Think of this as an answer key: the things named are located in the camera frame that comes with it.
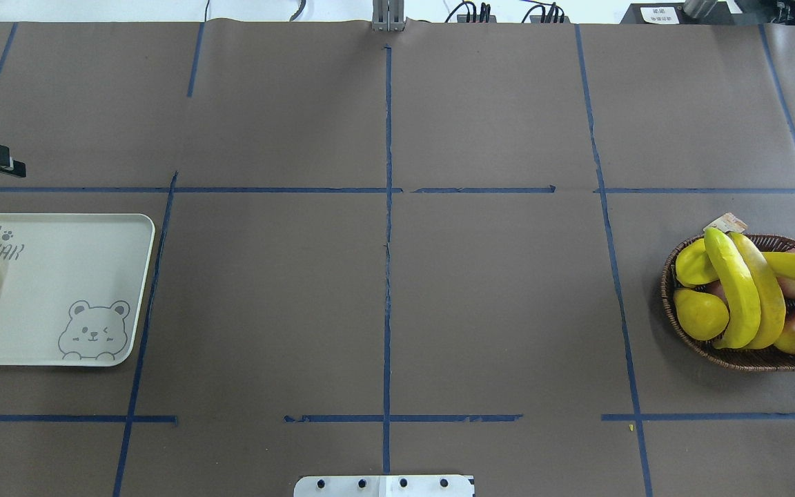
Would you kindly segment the brown wicker basket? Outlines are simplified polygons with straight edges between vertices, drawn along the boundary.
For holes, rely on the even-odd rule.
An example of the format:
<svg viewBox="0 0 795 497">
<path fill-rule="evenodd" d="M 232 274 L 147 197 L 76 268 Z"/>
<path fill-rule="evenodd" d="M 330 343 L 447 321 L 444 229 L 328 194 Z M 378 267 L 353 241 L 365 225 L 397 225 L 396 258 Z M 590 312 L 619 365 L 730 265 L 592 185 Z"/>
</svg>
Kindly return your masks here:
<svg viewBox="0 0 795 497">
<path fill-rule="evenodd" d="M 665 312 L 665 322 L 672 328 L 673 333 L 678 336 L 681 342 L 694 350 L 698 355 L 708 359 L 713 364 L 723 366 L 729 370 L 747 372 L 766 372 L 766 371 L 795 371 L 795 355 L 785 353 L 776 347 L 770 346 L 766 349 L 717 349 L 713 347 L 713 340 L 695 340 L 685 333 L 676 317 L 676 307 L 674 306 L 674 293 L 681 287 L 681 283 L 676 279 L 675 263 L 679 253 L 692 245 L 696 240 L 703 239 L 702 235 L 693 236 L 679 243 L 669 253 L 662 273 L 660 273 L 660 307 Z"/>
</svg>

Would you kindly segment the dull yellow banana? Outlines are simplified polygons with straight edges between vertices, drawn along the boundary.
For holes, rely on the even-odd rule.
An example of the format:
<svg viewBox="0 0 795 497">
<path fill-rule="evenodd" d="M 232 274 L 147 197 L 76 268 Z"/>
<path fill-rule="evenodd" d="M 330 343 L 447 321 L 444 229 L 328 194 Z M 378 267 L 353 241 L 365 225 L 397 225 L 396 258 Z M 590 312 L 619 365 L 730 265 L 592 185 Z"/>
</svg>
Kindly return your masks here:
<svg viewBox="0 0 795 497">
<path fill-rule="evenodd" d="M 729 233 L 744 263 L 750 271 L 760 300 L 760 324 L 754 339 L 745 349 L 766 349 L 775 343 L 785 328 L 785 296 L 777 277 L 767 263 L 763 252 L 742 233 Z"/>
</svg>

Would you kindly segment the bright yellow banana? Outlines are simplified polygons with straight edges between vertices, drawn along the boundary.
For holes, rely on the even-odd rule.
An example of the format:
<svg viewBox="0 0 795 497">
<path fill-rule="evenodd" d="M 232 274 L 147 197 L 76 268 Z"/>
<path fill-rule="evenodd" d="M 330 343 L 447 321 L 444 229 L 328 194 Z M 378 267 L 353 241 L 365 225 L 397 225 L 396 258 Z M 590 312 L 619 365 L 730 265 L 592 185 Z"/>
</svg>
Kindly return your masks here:
<svg viewBox="0 0 795 497">
<path fill-rule="evenodd" d="M 753 342 L 761 324 L 759 291 L 739 248 L 715 227 L 704 230 L 705 249 L 725 292 L 729 322 L 715 341 L 717 349 L 742 349 Z"/>
</svg>

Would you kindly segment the small paper tag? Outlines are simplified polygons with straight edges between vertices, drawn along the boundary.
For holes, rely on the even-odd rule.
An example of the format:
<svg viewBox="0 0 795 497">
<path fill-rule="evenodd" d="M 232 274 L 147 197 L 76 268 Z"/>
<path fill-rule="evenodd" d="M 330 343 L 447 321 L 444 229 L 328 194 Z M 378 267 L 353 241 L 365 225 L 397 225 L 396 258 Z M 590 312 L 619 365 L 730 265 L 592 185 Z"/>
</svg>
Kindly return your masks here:
<svg viewBox="0 0 795 497">
<path fill-rule="evenodd" d="M 716 220 L 708 223 L 704 227 L 704 231 L 708 228 L 718 229 L 724 233 L 745 233 L 748 229 L 748 224 L 744 223 L 739 217 L 735 216 L 732 212 L 725 212 Z"/>
</svg>

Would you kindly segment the yellow pear lower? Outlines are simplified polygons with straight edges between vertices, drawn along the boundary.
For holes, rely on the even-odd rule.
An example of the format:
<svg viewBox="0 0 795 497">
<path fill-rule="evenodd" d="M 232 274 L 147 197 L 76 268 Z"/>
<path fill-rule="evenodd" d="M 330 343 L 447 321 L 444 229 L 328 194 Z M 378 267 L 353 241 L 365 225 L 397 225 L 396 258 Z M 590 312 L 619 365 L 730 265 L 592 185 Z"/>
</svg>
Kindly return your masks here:
<svg viewBox="0 0 795 497">
<path fill-rule="evenodd" d="M 681 287 L 673 293 L 673 302 L 676 320 L 695 340 L 712 340 L 727 328 L 729 309 L 716 295 Z"/>
</svg>

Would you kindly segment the yellow pear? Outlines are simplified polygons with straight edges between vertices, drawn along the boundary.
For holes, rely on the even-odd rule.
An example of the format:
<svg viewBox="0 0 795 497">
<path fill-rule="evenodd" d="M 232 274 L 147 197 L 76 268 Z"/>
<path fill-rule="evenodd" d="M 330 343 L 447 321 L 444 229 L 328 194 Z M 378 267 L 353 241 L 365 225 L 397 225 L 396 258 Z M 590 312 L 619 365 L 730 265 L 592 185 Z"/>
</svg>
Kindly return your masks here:
<svg viewBox="0 0 795 497">
<path fill-rule="evenodd" d="M 712 340 L 727 328 L 729 309 L 716 295 L 681 287 L 673 293 L 673 302 L 676 320 L 695 340 Z"/>
<path fill-rule="evenodd" d="M 694 240 L 676 255 L 675 273 L 678 282 L 685 287 L 709 285 L 719 279 L 704 238 Z"/>
</svg>

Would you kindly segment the yellow pear upper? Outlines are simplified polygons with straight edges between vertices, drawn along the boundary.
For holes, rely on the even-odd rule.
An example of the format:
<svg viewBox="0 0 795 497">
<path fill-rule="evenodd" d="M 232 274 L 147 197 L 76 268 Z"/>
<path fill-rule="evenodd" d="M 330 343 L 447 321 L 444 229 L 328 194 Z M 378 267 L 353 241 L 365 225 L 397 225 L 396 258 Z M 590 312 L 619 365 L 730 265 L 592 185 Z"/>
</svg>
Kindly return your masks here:
<svg viewBox="0 0 795 497">
<path fill-rule="evenodd" d="M 694 240 L 676 255 L 675 273 L 678 282 L 685 287 L 709 285 L 719 279 L 704 238 Z"/>
</svg>

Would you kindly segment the black labelled box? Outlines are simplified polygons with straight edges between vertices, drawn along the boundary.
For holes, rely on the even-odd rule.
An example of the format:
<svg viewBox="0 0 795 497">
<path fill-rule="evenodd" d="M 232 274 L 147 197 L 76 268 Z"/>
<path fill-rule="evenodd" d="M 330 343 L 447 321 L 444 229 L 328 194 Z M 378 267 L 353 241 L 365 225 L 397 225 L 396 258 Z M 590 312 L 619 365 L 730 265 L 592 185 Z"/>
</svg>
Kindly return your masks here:
<svg viewBox="0 0 795 497">
<path fill-rule="evenodd" d="M 674 26 L 709 25 L 735 26 L 735 14 L 725 1 L 704 1 L 703 8 L 693 5 L 693 14 L 703 14 L 698 18 L 685 9 L 685 2 L 632 3 L 625 11 L 619 24 Z"/>
</svg>

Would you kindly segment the white bear print tray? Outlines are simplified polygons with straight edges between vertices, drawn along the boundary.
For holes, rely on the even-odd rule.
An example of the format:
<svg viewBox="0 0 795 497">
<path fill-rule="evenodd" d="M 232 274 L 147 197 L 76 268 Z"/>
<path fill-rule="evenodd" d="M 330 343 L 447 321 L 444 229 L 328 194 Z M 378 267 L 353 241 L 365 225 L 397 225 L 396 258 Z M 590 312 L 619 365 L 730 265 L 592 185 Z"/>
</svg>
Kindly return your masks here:
<svg viewBox="0 0 795 497">
<path fill-rule="evenodd" d="M 141 213 L 0 213 L 0 366 L 128 358 L 156 230 Z"/>
</svg>

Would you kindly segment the aluminium profile post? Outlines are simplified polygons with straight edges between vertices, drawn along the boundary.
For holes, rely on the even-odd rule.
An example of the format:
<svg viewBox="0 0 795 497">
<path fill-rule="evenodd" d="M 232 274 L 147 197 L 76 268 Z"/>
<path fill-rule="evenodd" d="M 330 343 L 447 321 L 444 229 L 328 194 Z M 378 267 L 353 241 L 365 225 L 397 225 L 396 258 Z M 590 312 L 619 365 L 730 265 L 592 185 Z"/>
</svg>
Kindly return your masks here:
<svg viewBox="0 0 795 497">
<path fill-rule="evenodd" d="M 406 28 L 406 1 L 372 0 L 373 32 L 402 32 Z"/>
</svg>

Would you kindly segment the white metal base plate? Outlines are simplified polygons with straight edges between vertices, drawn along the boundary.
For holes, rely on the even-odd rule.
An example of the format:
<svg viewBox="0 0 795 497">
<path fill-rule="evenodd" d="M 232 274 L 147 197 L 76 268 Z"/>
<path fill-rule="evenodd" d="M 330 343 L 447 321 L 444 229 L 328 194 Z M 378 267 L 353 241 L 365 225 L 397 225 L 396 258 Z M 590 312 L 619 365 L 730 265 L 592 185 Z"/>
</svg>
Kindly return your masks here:
<svg viewBox="0 0 795 497">
<path fill-rule="evenodd" d="M 458 474 L 309 476 L 293 496 L 475 496 L 473 477 Z"/>
</svg>

